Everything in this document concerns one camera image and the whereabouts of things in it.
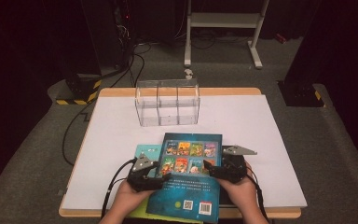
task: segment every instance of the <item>white table surface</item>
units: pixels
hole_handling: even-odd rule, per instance
[[[195,125],[141,127],[134,97],[99,97],[61,210],[100,211],[108,185],[138,144],[161,144],[165,133],[221,133],[223,145],[257,152],[245,156],[257,175],[266,208],[306,207],[265,95],[201,96]],[[128,165],[117,177],[125,177]],[[118,184],[113,187],[110,207]]]

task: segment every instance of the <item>human hand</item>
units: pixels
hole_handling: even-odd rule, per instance
[[[137,192],[127,180],[123,180],[117,189],[115,200],[108,213],[103,217],[100,224],[118,224],[123,221],[125,216],[135,210],[138,205],[154,190],[145,190]]]
[[[247,175],[253,176],[251,165],[246,162]],[[249,177],[245,177],[240,182],[233,184],[224,179],[216,180],[227,191],[230,200],[240,210],[244,223],[267,223],[257,205],[255,184]]]

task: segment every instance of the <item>clear plastic box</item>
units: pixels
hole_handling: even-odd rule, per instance
[[[199,84],[195,78],[138,81],[135,107],[143,127],[197,124]]]

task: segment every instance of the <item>qr code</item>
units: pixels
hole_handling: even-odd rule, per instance
[[[185,209],[185,210],[193,210],[193,201],[185,200],[183,202],[183,209]]]
[[[212,204],[211,203],[200,203],[199,213],[202,215],[210,216],[212,213]]]

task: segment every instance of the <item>book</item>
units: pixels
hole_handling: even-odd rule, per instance
[[[135,151],[135,157],[139,158],[139,156],[144,153],[146,157],[151,161],[158,161],[159,155],[161,151],[161,145],[138,145]],[[156,169],[152,169],[148,176],[155,177],[156,176]],[[202,223],[201,221],[192,220],[192,219],[185,219],[181,217],[166,217],[166,216],[159,216],[155,214],[146,213],[146,208],[148,204],[149,198],[146,198],[139,206],[129,213],[127,217],[134,217],[134,218],[148,218],[148,219],[158,219],[158,220],[167,220],[167,221],[177,221],[177,222],[184,222],[184,223]]]
[[[217,223],[220,185],[203,160],[220,165],[221,146],[222,134],[165,133],[156,174],[171,178],[149,197],[146,213]]]

